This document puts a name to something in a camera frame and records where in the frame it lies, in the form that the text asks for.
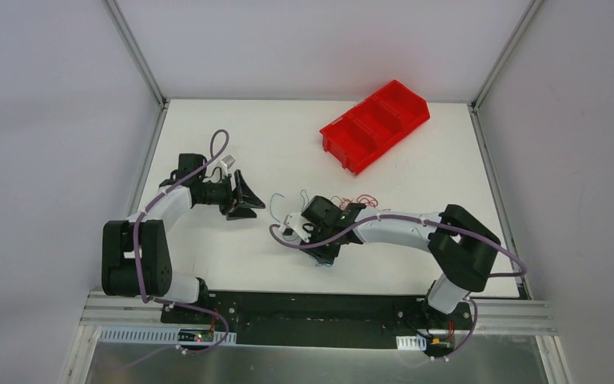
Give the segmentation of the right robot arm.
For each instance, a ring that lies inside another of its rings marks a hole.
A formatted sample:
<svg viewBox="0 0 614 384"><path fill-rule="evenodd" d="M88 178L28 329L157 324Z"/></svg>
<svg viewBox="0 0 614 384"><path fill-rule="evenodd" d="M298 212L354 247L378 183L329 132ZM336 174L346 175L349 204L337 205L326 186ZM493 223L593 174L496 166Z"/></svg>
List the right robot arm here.
<svg viewBox="0 0 614 384"><path fill-rule="evenodd" d="M484 290L500 239L464 207L449 204L441 212L407 214L379 210L363 203L341 209L327 198L314 197L299 214L291 214L281 232L294 232L302 250L331 264L343 245L385 243L431 254L441 269L421 309L426 324L450 322L464 297Z"/></svg>

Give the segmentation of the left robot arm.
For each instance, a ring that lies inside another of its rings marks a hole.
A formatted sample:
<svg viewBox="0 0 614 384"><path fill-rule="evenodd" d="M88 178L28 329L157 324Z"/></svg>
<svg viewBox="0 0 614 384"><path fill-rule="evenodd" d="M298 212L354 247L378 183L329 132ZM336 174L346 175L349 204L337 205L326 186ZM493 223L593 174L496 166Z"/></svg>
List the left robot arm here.
<svg viewBox="0 0 614 384"><path fill-rule="evenodd" d="M159 185L154 207L104 225L101 284L105 294L182 302L181 312L192 323L210 317L212 302L201 295L203 280L173 270L167 234L196 205L217 206L229 221L256 218L265 203L248 187L240 170L226 170L232 163L231 157L221 160L221 176L211 182L205 178L204 155L180 154L177 169Z"/></svg>

